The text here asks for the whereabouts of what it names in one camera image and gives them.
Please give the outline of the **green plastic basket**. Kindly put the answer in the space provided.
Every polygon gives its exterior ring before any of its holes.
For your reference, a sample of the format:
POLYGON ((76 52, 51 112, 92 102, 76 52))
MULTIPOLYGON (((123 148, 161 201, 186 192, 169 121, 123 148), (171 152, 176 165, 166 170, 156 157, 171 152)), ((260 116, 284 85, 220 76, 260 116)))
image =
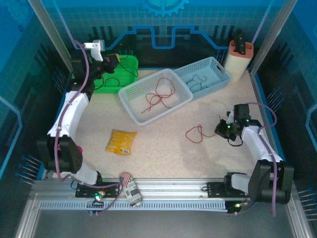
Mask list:
POLYGON ((132 55, 120 55, 120 63, 114 73, 104 73, 95 80, 95 94, 116 94, 118 91, 138 79, 138 60, 132 55))

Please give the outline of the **beige knife block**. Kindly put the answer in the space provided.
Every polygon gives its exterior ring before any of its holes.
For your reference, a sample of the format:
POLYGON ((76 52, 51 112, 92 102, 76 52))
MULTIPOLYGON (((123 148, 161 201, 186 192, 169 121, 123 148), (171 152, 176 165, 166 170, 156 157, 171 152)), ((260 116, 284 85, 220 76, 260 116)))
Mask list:
POLYGON ((253 44, 246 42, 246 53, 244 55, 241 55, 234 50, 235 43, 231 40, 229 50, 224 61, 224 68, 231 75, 231 81, 237 82, 242 77, 244 71, 254 56, 254 46, 253 44))

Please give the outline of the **light blue plastic basket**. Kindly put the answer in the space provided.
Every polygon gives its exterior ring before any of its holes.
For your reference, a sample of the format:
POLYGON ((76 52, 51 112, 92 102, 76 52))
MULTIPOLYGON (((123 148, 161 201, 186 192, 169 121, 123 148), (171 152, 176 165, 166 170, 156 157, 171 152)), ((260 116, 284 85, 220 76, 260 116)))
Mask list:
POLYGON ((193 100, 223 89, 231 80, 231 75, 214 57, 185 65, 174 72, 193 93, 193 100))

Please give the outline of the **white plastic basket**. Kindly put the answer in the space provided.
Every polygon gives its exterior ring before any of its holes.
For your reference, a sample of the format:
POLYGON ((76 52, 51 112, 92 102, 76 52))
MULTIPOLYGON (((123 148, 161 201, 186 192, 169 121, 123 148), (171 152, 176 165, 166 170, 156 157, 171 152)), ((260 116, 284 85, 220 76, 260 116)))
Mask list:
POLYGON ((193 93, 172 70, 163 69, 131 83, 118 96, 133 121, 148 125, 184 106, 193 93))

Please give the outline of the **small black connector board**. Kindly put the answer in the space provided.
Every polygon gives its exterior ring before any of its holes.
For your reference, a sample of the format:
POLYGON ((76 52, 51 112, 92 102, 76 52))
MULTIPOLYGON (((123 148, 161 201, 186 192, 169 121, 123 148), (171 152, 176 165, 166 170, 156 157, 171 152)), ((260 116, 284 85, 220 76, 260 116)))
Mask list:
POLYGON ((239 213, 243 207, 247 206, 249 203, 242 201, 225 201, 225 209, 228 214, 239 213))
MULTIPOLYGON (((102 196, 101 195, 95 195, 95 200, 91 204, 92 208, 103 208, 104 207, 104 202, 102 201, 102 196)), ((88 213, 90 216, 92 215, 98 215, 100 210, 89 210, 88 213)))

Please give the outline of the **yellow snack bag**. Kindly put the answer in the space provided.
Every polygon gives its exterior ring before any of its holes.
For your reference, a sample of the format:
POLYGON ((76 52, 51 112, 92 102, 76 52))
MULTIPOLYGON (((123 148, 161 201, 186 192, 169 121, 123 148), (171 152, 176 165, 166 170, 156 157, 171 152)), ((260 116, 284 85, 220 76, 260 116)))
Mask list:
POLYGON ((113 129, 105 150, 118 155, 130 155, 131 144, 136 134, 136 131, 127 132, 113 129))

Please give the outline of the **flag printed paper packet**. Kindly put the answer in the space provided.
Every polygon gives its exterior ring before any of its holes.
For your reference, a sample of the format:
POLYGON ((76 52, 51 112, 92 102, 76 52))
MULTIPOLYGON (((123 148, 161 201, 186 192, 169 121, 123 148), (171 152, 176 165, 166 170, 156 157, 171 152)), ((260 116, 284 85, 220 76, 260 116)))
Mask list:
POLYGON ((120 175, 119 180, 123 186, 123 193, 126 196, 130 206, 140 206, 143 198, 132 175, 129 172, 123 172, 120 175))

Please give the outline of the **aluminium frame post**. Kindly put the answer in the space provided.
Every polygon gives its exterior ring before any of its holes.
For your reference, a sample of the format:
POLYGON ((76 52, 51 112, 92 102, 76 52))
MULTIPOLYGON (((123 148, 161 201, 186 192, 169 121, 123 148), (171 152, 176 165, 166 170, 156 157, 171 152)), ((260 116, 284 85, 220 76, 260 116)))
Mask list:
POLYGON ((41 0, 28 0, 41 25, 55 46, 67 69, 72 72, 71 56, 41 0))
POLYGON ((261 64, 263 63, 266 55, 268 54, 270 48, 272 47, 277 36, 280 34, 285 22, 287 21, 290 13, 292 12, 294 6, 298 0, 285 0, 280 11, 278 12, 271 28, 266 35, 258 53, 256 54, 253 63, 250 68, 250 76, 255 76, 261 64))

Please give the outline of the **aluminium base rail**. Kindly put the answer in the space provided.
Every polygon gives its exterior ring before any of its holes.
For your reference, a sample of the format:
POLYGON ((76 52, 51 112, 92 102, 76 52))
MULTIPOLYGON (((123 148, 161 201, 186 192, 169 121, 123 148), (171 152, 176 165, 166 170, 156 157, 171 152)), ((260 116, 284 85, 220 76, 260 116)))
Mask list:
MULTIPOLYGON (((222 178, 196 179, 135 179, 144 200, 235 200, 242 198, 208 198, 208 182, 223 182, 222 178)), ((75 199, 76 184, 71 180, 59 182, 57 179, 39 180, 31 188, 30 197, 40 200, 75 199)))

